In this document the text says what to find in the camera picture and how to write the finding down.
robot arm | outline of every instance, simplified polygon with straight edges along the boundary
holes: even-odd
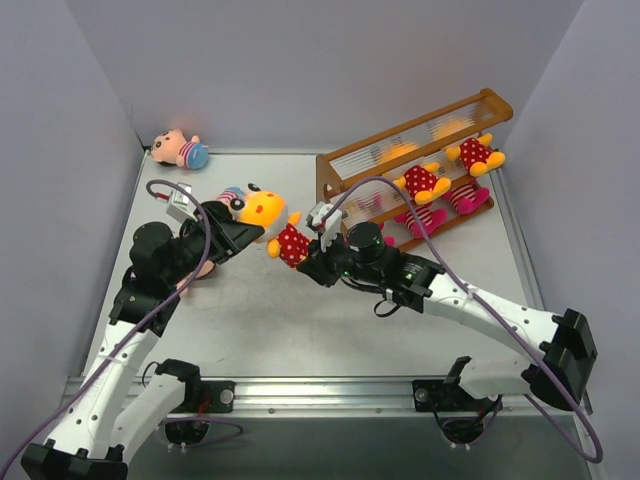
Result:
[[[21,463],[31,478],[126,478],[126,461],[160,421],[176,407],[197,407],[193,402],[199,393],[198,367],[167,360],[156,370],[149,388],[120,413],[134,376],[163,335],[179,296],[137,331],[116,358],[109,356],[132,327],[170,297],[176,283],[200,263],[204,222],[188,212],[188,202],[175,191],[168,200],[168,213],[184,220],[180,235],[174,238],[171,229],[160,222],[145,224],[134,233],[132,266],[116,295],[87,379],[105,361],[106,368],[63,414],[45,444],[27,447]],[[226,262],[264,233],[262,227],[234,221],[219,202],[206,202],[202,207],[211,228],[208,259],[214,263]]]
[[[597,358],[583,315],[573,310],[561,316],[530,309],[464,282],[467,294],[441,265],[387,245],[374,223],[357,224],[345,236],[337,233],[335,223],[340,215],[334,212],[321,221],[328,211],[326,205],[320,205],[307,218],[319,238],[311,242],[309,257],[298,265],[298,271],[326,287],[341,280],[355,290],[380,294],[391,304],[391,312],[407,307],[451,319],[514,350],[516,356],[507,362],[470,359],[456,363],[456,381],[473,398],[532,393],[553,407],[571,410],[548,377],[531,363],[525,349],[473,300],[475,293],[543,359],[576,403],[580,402]]]

red polka dot plush toy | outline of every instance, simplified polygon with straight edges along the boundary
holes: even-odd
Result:
[[[416,148],[418,145],[413,143],[392,145],[382,153],[380,163],[389,162]],[[400,188],[406,188],[416,204],[426,205],[447,193],[451,188],[451,180],[435,175],[438,168],[440,168],[440,164],[437,162],[428,165],[415,165],[406,170],[401,177],[394,179],[393,183]]]
[[[244,198],[232,199],[229,209],[238,221],[264,228],[265,233],[256,242],[267,244],[271,258],[280,257],[291,268],[307,258],[311,240],[296,228],[300,212],[289,215],[280,195],[264,192],[250,183]]]
[[[479,177],[485,173],[502,166],[505,155],[502,152],[494,152],[489,148],[491,134],[487,133],[478,138],[467,138],[460,145],[446,149],[449,160],[460,158],[464,168],[472,177]]]

plush toy head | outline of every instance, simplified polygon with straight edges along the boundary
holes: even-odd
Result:
[[[151,146],[151,157],[159,163],[175,165],[180,148],[187,142],[182,130],[175,129],[158,135]]]
[[[256,240],[263,243],[277,237],[287,226],[287,202],[272,192],[263,192],[253,183],[248,185],[245,198],[234,198],[229,204],[231,214],[242,223],[259,225],[265,233]]]

gray floor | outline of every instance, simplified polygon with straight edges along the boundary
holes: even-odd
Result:
[[[582,480],[571,447],[539,417],[499,418],[485,442],[451,450],[435,422],[405,419],[241,420],[243,437],[168,453],[150,437],[132,480]],[[571,428],[573,422],[564,417]]]
[[[291,211],[306,214],[315,204],[314,162],[310,155],[221,155],[200,172],[147,162],[89,358],[130,264],[135,229],[153,220],[178,228],[164,205],[144,191],[148,180],[189,183],[200,199],[229,185],[255,182],[283,195]],[[463,278],[526,302],[498,208],[438,237],[436,244]],[[412,253],[430,256],[426,247]],[[255,245],[192,289],[147,360],[179,358],[198,364],[208,376],[307,377],[439,375],[460,355],[511,356],[502,345],[450,320],[411,311],[376,318],[372,307],[377,300],[340,285],[320,288],[268,258],[264,245]]]

white wall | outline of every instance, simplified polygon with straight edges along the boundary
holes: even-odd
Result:
[[[612,479],[638,478],[640,3],[586,0],[505,146],[542,294],[589,318]]]
[[[142,150],[62,0],[0,2],[0,65],[4,463],[83,360]]]
[[[582,0],[67,3],[145,144],[314,151],[487,86],[519,112]]]

